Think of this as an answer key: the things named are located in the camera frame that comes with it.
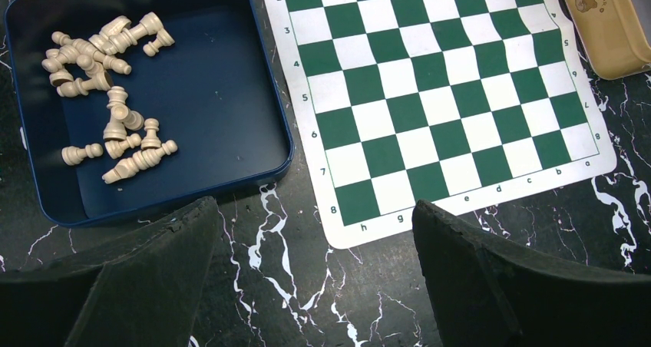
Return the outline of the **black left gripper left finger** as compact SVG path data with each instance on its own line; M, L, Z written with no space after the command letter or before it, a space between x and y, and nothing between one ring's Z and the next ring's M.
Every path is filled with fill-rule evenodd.
M214 198L1 275L3 346L186 346L218 234Z

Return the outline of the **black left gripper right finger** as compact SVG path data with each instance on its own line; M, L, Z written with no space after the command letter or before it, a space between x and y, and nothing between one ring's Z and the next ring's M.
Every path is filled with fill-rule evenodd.
M648 346L650 277L487 233L425 200L415 248L445 346Z

